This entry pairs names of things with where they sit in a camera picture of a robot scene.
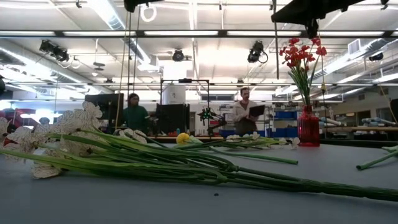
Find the red vase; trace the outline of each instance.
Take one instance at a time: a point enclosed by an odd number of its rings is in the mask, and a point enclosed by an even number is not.
[[[312,113],[312,106],[304,106],[297,119],[299,146],[319,147],[319,118]]]

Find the man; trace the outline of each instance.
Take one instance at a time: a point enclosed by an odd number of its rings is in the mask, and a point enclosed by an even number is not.
[[[238,135],[243,135],[251,131],[256,131],[256,121],[258,120],[258,117],[252,117],[249,115],[249,109],[253,106],[257,106],[255,102],[249,100],[249,88],[242,88],[241,96],[242,100],[234,105],[233,110],[235,129],[236,134]]]
[[[123,119],[126,126],[133,130],[140,130],[143,133],[148,133],[148,112],[143,106],[138,105],[139,96],[131,93],[127,99],[128,107],[123,111]]]

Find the green shirt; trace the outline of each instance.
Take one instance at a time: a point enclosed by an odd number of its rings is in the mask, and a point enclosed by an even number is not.
[[[148,133],[148,116],[147,110],[143,106],[130,106],[123,111],[123,119],[126,126],[133,130],[140,130],[143,133]]]

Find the gray table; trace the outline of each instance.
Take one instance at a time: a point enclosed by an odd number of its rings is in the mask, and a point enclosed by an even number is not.
[[[398,189],[395,158],[377,168],[355,165],[379,149],[322,145],[261,152],[298,166],[229,157],[241,166],[320,181]],[[32,180],[30,163],[0,157],[0,223],[397,223],[398,203],[236,186],[201,186],[105,179],[69,173]]]

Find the white tank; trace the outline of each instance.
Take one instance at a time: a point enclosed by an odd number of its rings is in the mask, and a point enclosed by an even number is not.
[[[163,104],[182,104],[185,103],[185,86],[174,85],[171,83],[166,86],[163,91]]]

